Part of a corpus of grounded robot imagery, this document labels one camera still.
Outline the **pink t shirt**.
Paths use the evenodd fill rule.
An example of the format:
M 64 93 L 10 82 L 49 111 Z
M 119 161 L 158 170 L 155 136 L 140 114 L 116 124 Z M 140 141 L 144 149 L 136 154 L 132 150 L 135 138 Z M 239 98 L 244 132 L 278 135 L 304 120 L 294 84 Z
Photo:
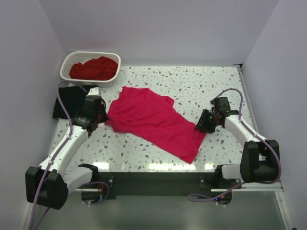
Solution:
M 131 133 L 162 150 L 192 163 L 205 133 L 174 108 L 174 99 L 148 88 L 123 87 L 107 113 L 106 125 L 117 133 Z

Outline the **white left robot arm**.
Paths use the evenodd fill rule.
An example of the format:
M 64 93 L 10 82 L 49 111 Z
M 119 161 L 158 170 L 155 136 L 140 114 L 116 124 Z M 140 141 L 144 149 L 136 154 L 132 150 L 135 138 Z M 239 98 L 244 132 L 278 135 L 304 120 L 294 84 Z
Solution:
M 26 171 L 26 199 L 29 203 L 59 210 L 71 192 L 83 185 L 94 188 L 99 184 L 98 168 L 94 165 L 82 163 L 71 173 L 66 173 L 66 169 L 98 125 L 107 120 L 106 103 L 100 90 L 91 88 L 84 106 L 70 121 L 59 144 L 39 166 L 31 166 Z

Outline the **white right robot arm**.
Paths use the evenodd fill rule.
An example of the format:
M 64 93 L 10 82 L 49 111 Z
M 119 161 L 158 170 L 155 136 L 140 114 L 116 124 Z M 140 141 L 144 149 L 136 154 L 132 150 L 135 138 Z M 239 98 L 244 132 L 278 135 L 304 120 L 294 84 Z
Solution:
M 204 109 L 195 126 L 201 133 L 212 134 L 216 127 L 228 130 L 243 147 L 239 164 L 218 165 L 212 181 L 225 188 L 231 180 L 245 183 L 272 183 L 279 179 L 281 164 L 279 144 L 259 135 L 247 124 L 238 110 L 232 110 L 227 97 L 210 101 L 211 109 Z

